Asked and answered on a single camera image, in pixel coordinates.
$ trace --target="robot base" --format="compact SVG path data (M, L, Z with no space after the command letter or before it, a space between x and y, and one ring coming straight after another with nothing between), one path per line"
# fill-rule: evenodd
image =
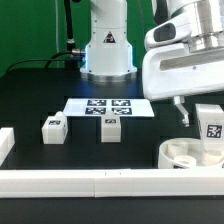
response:
M113 83L113 82L124 82L127 80L135 79L137 70L128 74L119 75L119 76L104 76L104 75L95 75L91 73L81 73L81 77L86 80L102 83Z

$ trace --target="black cable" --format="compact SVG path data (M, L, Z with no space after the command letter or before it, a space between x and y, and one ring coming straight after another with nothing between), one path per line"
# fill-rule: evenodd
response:
M16 62L12 65L10 65L7 69L5 74L7 74L14 66L18 65L18 64L22 64L22 63L27 63L27 62L46 62L46 61L66 61L66 59L29 59L29 60L24 60L24 61L19 61Z
M67 50L72 50L76 48L76 44L73 38L73 26L72 26L72 12L71 12L71 4L70 0L64 0L64 7L65 7L65 17L67 23Z
M71 52L71 51L59 52L59 53L53 55L50 59L55 59L55 58L58 58L58 57L60 57L60 56L62 56L62 55L67 55L67 54L71 55L72 52ZM44 68L48 68L51 62L52 62L52 61L49 60L49 61L46 63L46 65L44 66Z

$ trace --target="white plastic edge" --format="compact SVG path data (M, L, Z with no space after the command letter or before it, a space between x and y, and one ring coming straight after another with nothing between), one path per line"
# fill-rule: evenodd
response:
M1 198L224 195L223 169L0 171Z

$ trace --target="black tabletop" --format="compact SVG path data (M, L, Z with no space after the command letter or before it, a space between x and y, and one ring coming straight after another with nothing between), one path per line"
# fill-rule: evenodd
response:
M44 122L68 98L143 99L141 72L103 85L64 69L13 70L0 79L0 127L14 128L16 144L1 169L155 169L163 141L199 138L195 103L222 105L223 96L187 97L190 128L168 99L151 103L154 118L122 117L121 143L101 143L99 117L68 117L65 143L44 145ZM0 223L222 223L223 209L222 197L1 199Z

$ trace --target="black sticker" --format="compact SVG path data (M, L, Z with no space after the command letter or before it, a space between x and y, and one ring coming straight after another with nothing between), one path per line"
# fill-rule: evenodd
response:
M185 167L178 166L178 165L173 165L173 168L174 168L174 169L185 169Z
M59 125L61 121L49 121L49 125Z
M115 39L113 37L113 34L111 32L109 32L105 38L105 40L103 41L104 43L116 43Z
M131 108L112 108L112 111L116 115L132 115L132 109Z
M208 138L221 138L222 126L221 125L208 125L207 137Z
M94 107L87 107L86 113L88 115L101 115L106 113L106 108L94 108Z
M116 124L117 122L116 122L116 119L106 119L105 123L106 124Z
M119 106L119 107L130 107L131 101L130 100L112 100L112 106Z
M106 100L88 100L87 105L88 106L106 106L107 101Z

